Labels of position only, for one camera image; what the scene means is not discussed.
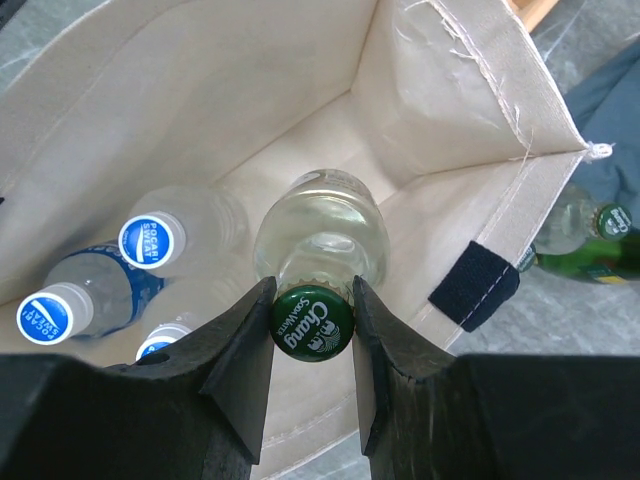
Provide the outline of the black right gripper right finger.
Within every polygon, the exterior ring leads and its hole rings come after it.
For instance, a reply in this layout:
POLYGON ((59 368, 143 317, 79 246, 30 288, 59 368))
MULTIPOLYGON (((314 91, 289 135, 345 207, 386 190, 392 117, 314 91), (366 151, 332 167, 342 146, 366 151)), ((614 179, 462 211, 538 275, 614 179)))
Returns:
POLYGON ((639 361, 443 351, 353 282, 362 453, 375 479, 635 479, 639 361))

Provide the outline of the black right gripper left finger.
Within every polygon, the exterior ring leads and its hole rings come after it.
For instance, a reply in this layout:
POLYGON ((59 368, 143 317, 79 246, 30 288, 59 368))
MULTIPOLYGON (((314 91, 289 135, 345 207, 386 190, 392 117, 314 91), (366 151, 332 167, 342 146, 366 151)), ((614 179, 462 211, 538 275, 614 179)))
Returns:
POLYGON ((276 283, 131 365, 1 359, 5 479, 246 479, 260 460, 276 283))

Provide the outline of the clear bottle green cap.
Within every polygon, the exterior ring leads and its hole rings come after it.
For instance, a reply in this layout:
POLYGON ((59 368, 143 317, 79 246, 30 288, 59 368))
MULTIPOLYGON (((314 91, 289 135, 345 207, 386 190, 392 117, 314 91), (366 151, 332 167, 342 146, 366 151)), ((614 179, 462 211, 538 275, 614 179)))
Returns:
POLYGON ((618 241, 631 230, 632 216, 619 203, 601 203, 568 183, 542 223, 533 245, 537 253, 565 255, 596 239, 618 241))
POLYGON ((387 228, 361 180, 337 169, 299 177, 267 212, 254 245, 257 277, 277 284, 275 344, 303 362, 337 356, 355 329, 354 278, 379 286, 389 264, 387 228))

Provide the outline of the green glass bottle yellow label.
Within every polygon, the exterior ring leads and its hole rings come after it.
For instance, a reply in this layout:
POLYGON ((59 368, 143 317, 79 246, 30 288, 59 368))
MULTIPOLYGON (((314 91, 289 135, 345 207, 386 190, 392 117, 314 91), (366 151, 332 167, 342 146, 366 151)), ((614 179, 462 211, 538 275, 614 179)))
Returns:
POLYGON ((532 266, 555 276, 586 283, 638 283, 639 231, 632 230, 619 241, 593 239, 564 255, 541 254, 531 247, 519 268, 524 272, 532 266))

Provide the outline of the beige canvas tote bag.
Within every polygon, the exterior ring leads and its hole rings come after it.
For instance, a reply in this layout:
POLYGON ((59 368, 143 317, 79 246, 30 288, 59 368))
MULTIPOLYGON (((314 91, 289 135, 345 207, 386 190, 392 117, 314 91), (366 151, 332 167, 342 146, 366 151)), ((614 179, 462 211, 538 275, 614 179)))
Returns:
POLYGON ((257 229, 337 168, 387 225, 378 295, 446 348, 497 294, 460 322, 431 303, 467 246, 517 263, 576 167, 611 152, 504 1, 107 1, 1 97, 1 347, 27 349, 19 301, 146 192, 220 185, 257 229))

